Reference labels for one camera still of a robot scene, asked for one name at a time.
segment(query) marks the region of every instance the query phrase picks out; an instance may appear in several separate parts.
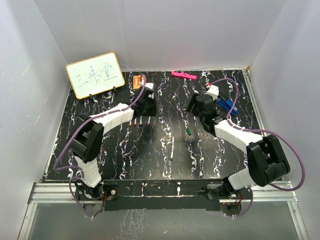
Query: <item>whiteboard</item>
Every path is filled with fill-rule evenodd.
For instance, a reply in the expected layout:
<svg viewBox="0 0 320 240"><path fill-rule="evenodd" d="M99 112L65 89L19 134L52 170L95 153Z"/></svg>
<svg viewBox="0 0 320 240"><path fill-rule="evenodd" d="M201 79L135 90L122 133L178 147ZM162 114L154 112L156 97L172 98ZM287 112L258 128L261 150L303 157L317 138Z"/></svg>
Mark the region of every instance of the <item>whiteboard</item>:
<svg viewBox="0 0 320 240"><path fill-rule="evenodd" d="M77 99L84 99L90 94L96 95L125 85L114 52L70 63L65 69Z"/></svg>

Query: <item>wooden whiteboard frame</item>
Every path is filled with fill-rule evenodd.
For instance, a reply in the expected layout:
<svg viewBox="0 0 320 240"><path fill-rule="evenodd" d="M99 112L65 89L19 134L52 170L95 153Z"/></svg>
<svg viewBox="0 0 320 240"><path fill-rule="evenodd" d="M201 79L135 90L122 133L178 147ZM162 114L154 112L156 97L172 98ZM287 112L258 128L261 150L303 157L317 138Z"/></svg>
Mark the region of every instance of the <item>wooden whiteboard frame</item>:
<svg viewBox="0 0 320 240"><path fill-rule="evenodd" d="M87 61L87 60L90 60L90 59L99 58L99 57L102 57L102 56L105 56L105 55L109 55L109 54L114 54L114 57L115 57L116 63L118 64L118 67L119 67L120 72L121 72L121 77L122 77L122 80L123 80L123 84L122 84L122 85L118 85L118 86L115 86L115 87L116 87L116 88L119 88L119 87L122 87L122 86L124 86L124 85L126 84L126 81L125 81L125 78L124 78L124 76L123 76L123 74L122 74L122 71L121 71L121 68L120 68L120 65L119 65L119 62L118 62L117 56L116 56L116 54L115 54L113 51L108 52L108 53L105 53L105 54L101 54L101 55L98 55L98 56L90 57L90 58L87 58L87 59L84 59L84 60L81 60L81 61L76 61L76 62L73 62L73 63L69 63L69 64L67 64L67 65L65 66L65 70L66 70L66 73L68 74L68 77L69 77L69 80L70 80L70 83L71 83L71 86L72 86L73 92L74 92L75 97L76 97L77 99L79 99L79 100L80 100L80 99L85 99L85 98L89 97L90 95L88 95L88 96L84 96L84 97L81 97L81 98L78 98L77 93L76 93L76 91L75 91L74 84L73 84L73 82L71 81L71 78L70 78L70 75L69 75L69 72L68 72L67 67L68 67L69 65L73 65L73 64L81 63L81 62L84 62L84 61ZM106 89L106 90L104 90L104 91L96 92L96 93L94 93L94 94L92 94L92 95L101 94L101 93L104 93L104 92L109 91L109 90L112 90L112 89L113 89L113 88Z"/></svg>

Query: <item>blue object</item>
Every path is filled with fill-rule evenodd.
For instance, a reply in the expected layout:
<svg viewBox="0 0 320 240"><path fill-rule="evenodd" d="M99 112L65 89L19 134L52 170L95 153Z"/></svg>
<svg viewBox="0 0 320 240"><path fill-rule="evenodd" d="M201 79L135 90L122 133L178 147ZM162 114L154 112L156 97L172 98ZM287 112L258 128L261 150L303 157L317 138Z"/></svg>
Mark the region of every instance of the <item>blue object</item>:
<svg viewBox="0 0 320 240"><path fill-rule="evenodd" d="M219 104L221 107L223 107L225 110L227 110L228 112L230 111L232 105L233 105L233 102L230 100L230 99L223 99L221 97L219 97L219 99L216 101L217 104ZM231 114L233 116L237 115L238 114L238 109L236 107L234 107L231 111Z"/></svg>

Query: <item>white panel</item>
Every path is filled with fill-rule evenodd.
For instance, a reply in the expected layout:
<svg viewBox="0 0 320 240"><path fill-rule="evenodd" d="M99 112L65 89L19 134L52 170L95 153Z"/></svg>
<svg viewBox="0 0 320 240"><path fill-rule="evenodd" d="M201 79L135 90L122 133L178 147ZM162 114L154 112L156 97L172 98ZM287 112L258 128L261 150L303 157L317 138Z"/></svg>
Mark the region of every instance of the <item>white panel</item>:
<svg viewBox="0 0 320 240"><path fill-rule="evenodd" d="M121 70L130 61L122 0L35 0L67 62L114 52Z"/></svg>
<svg viewBox="0 0 320 240"><path fill-rule="evenodd" d="M285 0L35 0L68 63L128 70L251 65Z"/></svg>
<svg viewBox="0 0 320 240"><path fill-rule="evenodd" d="M320 1L288 0L251 67L257 103L267 129L285 136L301 154L306 179L296 191L310 239L319 239ZM285 148L296 185L301 169Z"/></svg>
<svg viewBox="0 0 320 240"><path fill-rule="evenodd" d="M132 69L251 65L284 0L125 1Z"/></svg>
<svg viewBox="0 0 320 240"><path fill-rule="evenodd" d="M46 167L70 82L34 1L2 0L0 23L0 235L11 240Z"/></svg>

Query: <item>green marker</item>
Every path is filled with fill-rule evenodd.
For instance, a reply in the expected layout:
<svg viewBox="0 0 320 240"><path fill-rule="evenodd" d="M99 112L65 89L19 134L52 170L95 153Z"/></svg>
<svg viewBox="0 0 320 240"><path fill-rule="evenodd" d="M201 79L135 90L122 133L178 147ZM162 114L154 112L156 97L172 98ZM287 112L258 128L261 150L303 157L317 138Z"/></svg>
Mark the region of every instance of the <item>green marker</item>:
<svg viewBox="0 0 320 240"><path fill-rule="evenodd" d="M187 127L187 128L186 128L186 132L188 133L189 136L191 136L190 128Z"/></svg>

